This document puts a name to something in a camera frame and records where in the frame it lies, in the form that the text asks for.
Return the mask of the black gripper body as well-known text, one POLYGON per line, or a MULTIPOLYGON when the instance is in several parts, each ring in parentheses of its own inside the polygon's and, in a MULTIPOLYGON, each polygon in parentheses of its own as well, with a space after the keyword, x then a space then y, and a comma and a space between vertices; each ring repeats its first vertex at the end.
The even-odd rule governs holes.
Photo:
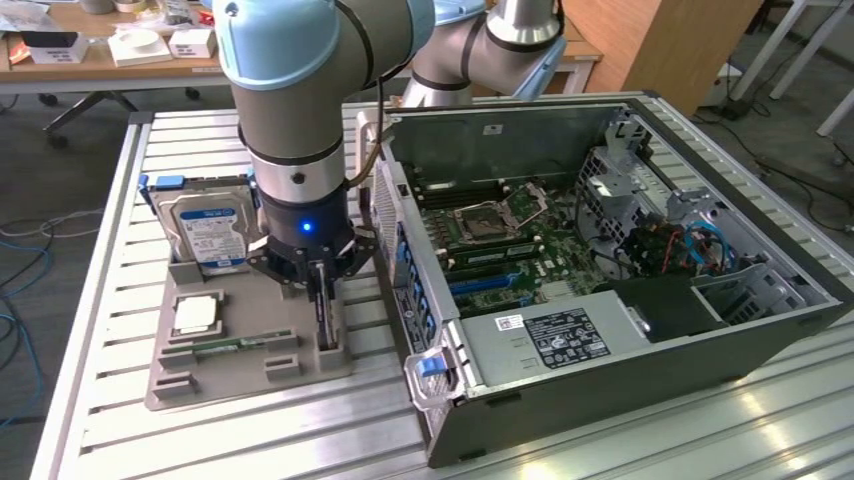
POLYGON ((316 288, 316 264, 323 264, 327 277, 335 277, 332 256, 353 237, 347 193, 332 192, 308 203, 284 202, 265 192, 259 198, 267 220, 264 254, 269 269, 291 283, 316 288))

